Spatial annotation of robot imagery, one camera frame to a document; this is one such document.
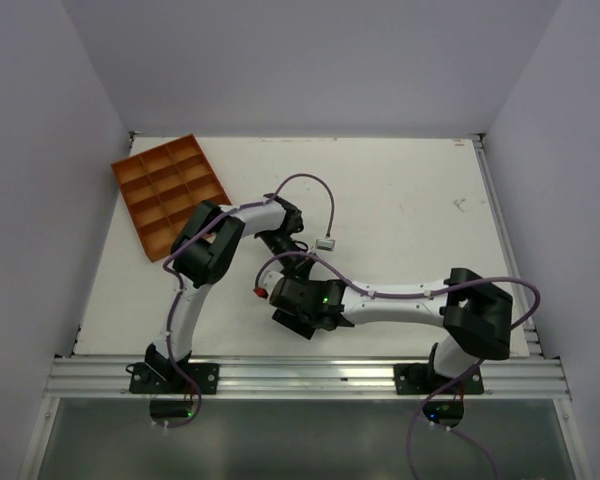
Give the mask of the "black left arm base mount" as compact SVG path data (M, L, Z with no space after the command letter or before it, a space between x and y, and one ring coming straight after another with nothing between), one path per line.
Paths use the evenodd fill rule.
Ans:
M217 363L189 362L189 357L177 363L193 380L201 394L214 395L220 378ZM167 357L147 351L142 361L128 364L125 372L131 376L129 392L132 394L195 394L196 390L171 364Z

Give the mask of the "black striped underwear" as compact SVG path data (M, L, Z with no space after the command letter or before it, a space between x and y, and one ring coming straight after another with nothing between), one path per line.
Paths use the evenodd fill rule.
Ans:
M269 299L269 304L275 308L272 319L310 340L317 329L318 283L309 278L315 261L300 256L299 251L294 256L280 255L277 261L282 266L283 279L274 287Z

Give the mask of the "aluminium rail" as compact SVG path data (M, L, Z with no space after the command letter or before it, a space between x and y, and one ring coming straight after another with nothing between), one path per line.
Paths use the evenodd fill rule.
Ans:
M56 359L43 395L48 398L129 398L129 356L76 356ZM346 399L384 400L396 396L396 358L217 357L219 380L210 400ZM568 399L570 391L558 360L513 358L481 366L485 392L480 400Z
M476 153L476 158L483 179L483 183L485 185L486 194L492 211L492 216L496 225L501 250L507 268L507 273L513 277L521 277L512 249L509 234L506 228L502 208L498 200L495 184L493 182L492 175L489 170L486 151L484 148L484 136L472 135L471 140L473 143L474 151ZM527 343L527 347L529 348L530 355L532 357L543 358L544 355L542 352L542 347L533 319L528 319L523 325L519 327L519 330L522 330L524 332L525 341Z

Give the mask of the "aluminium front rail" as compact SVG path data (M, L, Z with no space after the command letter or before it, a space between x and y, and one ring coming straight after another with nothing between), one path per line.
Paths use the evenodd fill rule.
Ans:
M48 398L129 398L129 356L76 356L56 359L43 395ZM219 380L210 400L346 399L384 400L396 396L396 358L217 357ZM485 392L480 400L568 399L570 391L558 360L513 358L481 366Z

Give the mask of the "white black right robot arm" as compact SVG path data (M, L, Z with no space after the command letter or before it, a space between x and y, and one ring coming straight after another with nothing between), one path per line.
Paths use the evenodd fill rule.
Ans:
M431 349L425 379L448 392L479 360L510 356L512 296L475 272L454 268L446 279L415 285L311 280L268 270L254 289L274 308L273 319L310 339L370 323L421 324L445 330Z

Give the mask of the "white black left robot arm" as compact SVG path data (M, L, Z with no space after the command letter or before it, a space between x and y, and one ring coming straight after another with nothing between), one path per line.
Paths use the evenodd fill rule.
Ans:
M184 363L191 355L202 306L211 287L227 273L240 241L259 238L274 255L299 252L292 236L303 229L301 210L271 194L243 206L207 200L196 207L164 264L178 280L178 290L159 337L145 353L155 384L173 393L187 383Z

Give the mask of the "orange compartment tray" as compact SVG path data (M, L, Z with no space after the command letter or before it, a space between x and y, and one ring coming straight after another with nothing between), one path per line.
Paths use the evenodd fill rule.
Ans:
M114 162L111 169L151 262L170 254L174 240L199 203L230 203L192 134Z

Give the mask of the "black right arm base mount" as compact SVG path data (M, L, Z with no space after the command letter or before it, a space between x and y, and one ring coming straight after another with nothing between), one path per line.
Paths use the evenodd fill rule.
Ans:
M393 365L393 382L398 395L430 395L444 387L440 395L468 394L481 395L484 384L480 367L482 361L474 361L459 374L445 377L433 370L432 362L409 362Z

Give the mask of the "aluminium right side rail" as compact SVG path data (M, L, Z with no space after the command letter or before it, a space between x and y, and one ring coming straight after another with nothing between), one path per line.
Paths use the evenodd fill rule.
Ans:
M474 151L476 153L476 158L483 179L483 183L485 185L486 194L492 211L492 216L496 225L501 250L507 268L507 273L513 277L521 277L512 249L509 234L506 228L502 208L498 200L495 184L493 182L492 175L489 170L486 151L484 148L484 136L472 135L471 140L473 143ZM543 358L544 355L542 352L542 347L533 319L528 319L523 325L519 327L519 330L522 330L524 332L525 341L527 343L527 347L529 348L530 355L532 357Z

